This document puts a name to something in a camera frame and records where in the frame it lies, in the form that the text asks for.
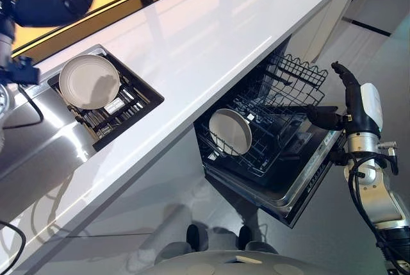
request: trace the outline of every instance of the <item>dishwasher basket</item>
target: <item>dishwasher basket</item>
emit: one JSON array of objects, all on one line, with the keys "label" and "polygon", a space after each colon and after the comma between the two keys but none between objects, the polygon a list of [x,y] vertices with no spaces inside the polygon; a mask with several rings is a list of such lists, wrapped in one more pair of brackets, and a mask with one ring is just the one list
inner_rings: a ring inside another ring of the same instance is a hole
[{"label": "dishwasher basket", "polygon": [[[268,55],[195,123],[204,160],[263,177],[306,120],[306,105],[317,105],[324,97],[319,88],[327,74],[291,55]],[[252,145],[245,154],[230,155],[238,153],[221,138],[214,143],[208,123],[219,108],[235,110],[249,123]],[[226,148],[232,152],[223,152]]]}]

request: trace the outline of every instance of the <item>white cabinet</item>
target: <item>white cabinet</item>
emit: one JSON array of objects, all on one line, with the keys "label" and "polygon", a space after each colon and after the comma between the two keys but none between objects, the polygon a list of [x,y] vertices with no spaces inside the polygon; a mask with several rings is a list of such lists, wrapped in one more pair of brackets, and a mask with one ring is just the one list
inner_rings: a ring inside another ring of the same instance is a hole
[{"label": "white cabinet", "polygon": [[293,33],[286,53],[312,62],[322,51],[350,0],[331,0]]}]

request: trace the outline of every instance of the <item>kitchen counter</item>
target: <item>kitchen counter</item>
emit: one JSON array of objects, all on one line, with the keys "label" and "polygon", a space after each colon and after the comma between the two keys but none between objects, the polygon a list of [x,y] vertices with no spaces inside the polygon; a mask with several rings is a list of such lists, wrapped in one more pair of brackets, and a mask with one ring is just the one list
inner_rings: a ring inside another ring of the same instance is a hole
[{"label": "kitchen counter", "polygon": [[[201,113],[328,1],[160,0],[40,62],[45,78],[47,71],[101,44],[165,100],[76,169],[56,209],[53,196],[59,188],[12,221],[28,239],[18,264],[39,261],[65,236],[83,228],[107,200],[134,182]],[[2,234],[0,269],[20,242],[10,230]],[[35,259],[28,260],[33,254]]]}]

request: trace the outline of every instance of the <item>dishwasher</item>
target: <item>dishwasher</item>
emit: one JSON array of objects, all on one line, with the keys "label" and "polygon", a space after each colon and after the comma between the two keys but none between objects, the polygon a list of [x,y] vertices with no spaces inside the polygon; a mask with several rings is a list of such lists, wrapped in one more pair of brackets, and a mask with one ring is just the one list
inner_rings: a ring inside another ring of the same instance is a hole
[{"label": "dishwasher", "polygon": [[[257,64],[194,127],[206,177],[292,228],[332,165],[329,153],[346,139],[341,131],[309,122],[306,106],[323,99],[320,87],[328,72],[285,56],[286,45]],[[252,144],[246,153],[226,152],[234,148],[209,130],[211,116],[221,108],[236,111],[249,125]]]}]

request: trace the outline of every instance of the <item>dishwasher door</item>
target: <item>dishwasher door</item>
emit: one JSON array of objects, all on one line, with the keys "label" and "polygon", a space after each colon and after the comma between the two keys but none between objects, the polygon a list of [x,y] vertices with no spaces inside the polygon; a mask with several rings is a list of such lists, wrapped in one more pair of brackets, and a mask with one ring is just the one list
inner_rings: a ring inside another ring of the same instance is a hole
[{"label": "dishwasher door", "polygon": [[312,153],[311,157],[306,162],[279,160],[269,185],[260,185],[225,167],[215,165],[212,153],[208,158],[202,157],[206,176],[211,183],[212,179],[217,180],[292,228],[332,166],[329,153],[343,147],[346,142],[341,131],[326,131],[316,127],[309,130],[316,131],[317,139],[322,138],[316,149],[306,146],[304,152],[306,156]]}]

